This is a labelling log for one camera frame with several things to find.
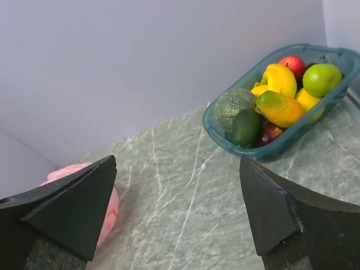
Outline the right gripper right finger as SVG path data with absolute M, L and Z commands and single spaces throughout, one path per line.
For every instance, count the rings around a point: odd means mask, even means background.
M 265 269 L 359 269 L 359 205 L 314 192 L 248 157 L 239 173 Z

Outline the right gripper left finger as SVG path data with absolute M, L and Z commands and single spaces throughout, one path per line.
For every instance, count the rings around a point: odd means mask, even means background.
M 116 178 L 109 155 L 51 183 L 1 199 L 1 269 L 85 269 Z

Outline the pink plastic bag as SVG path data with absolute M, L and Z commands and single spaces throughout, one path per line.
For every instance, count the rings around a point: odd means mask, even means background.
M 91 162 L 80 163 L 80 164 L 72 164 L 68 165 L 64 168 L 51 172 L 47 176 L 47 180 L 41 184 L 41 186 L 46 185 L 50 182 L 56 181 L 58 179 L 64 178 L 70 174 L 73 174 L 89 165 Z M 105 218 L 102 224 L 101 232 L 97 241 L 97 247 L 100 247 L 101 244 L 105 241 L 107 236 L 110 234 L 111 230 L 115 225 L 115 221 L 118 218 L 118 208 L 119 208 L 120 200 L 119 195 L 115 187 L 112 189 L 112 193 L 110 196 L 110 200 L 107 206 L 107 211 L 105 214 Z

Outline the dark red apple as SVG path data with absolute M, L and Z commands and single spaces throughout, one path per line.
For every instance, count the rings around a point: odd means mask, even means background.
M 265 146 L 276 140 L 283 133 L 284 131 L 280 127 L 270 121 L 265 121 L 262 123 L 255 140 L 251 143 L 251 148 Z

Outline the dark green avocado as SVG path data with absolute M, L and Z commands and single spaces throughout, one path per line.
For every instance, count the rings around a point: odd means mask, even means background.
M 233 144 L 246 147 L 255 140 L 260 128 L 258 114 L 252 109 L 241 110 L 232 123 Z

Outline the yellow orange mango with leaf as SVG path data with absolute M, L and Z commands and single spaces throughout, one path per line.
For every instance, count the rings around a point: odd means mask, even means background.
M 267 120 L 281 128 L 290 128 L 305 114 L 296 99 L 272 91 L 262 93 L 255 104 Z

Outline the yellow banana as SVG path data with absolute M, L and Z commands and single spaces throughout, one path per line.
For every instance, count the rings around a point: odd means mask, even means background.
M 270 64 L 265 69 L 260 82 L 256 82 L 250 91 L 259 97 L 265 91 L 273 91 L 294 98 L 297 82 L 293 72 L 280 64 Z

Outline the green netted melon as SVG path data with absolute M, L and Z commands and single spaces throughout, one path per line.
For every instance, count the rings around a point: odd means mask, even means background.
M 256 96 L 244 88 L 234 88 L 224 92 L 216 101 L 214 115 L 217 124 L 225 131 L 231 132 L 235 116 L 242 110 L 255 107 Z

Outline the red apple in tray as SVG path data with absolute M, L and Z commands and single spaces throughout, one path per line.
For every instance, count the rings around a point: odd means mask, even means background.
M 286 56 L 278 62 L 280 65 L 287 67 L 293 74 L 296 80 L 299 80 L 306 69 L 305 62 L 296 55 Z

